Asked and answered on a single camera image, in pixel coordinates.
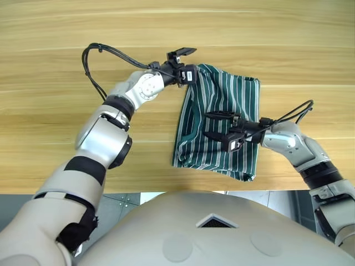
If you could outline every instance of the silver robot arm segment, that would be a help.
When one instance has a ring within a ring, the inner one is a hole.
[[[319,143],[286,121],[266,130],[261,146],[284,155],[301,174],[319,203],[315,214],[323,232],[355,257],[355,188],[342,178]]]
[[[295,110],[306,103],[313,104],[313,101],[307,101]],[[303,117],[306,112],[298,114]],[[355,188],[342,178],[316,140],[304,135],[298,125],[288,119],[283,122],[279,119],[275,123],[272,119],[262,117],[259,122],[253,122],[243,119],[240,114],[225,111],[208,112],[205,116],[230,121],[232,126],[226,135],[219,132],[204,133],[222,142],[222,150],[226,152],[236,151],[245,141],[250,141],[284,155],[303,177],[311,196],[319,203],[315,214],[325,235],[355,257]]]
[[[106,170],[121,165],[129,152],[133,113],[174,81],[146,70],[115,86],[78,134],[75,156],[1,231],[0,265],[72,264],[71,253],[97,226]]]

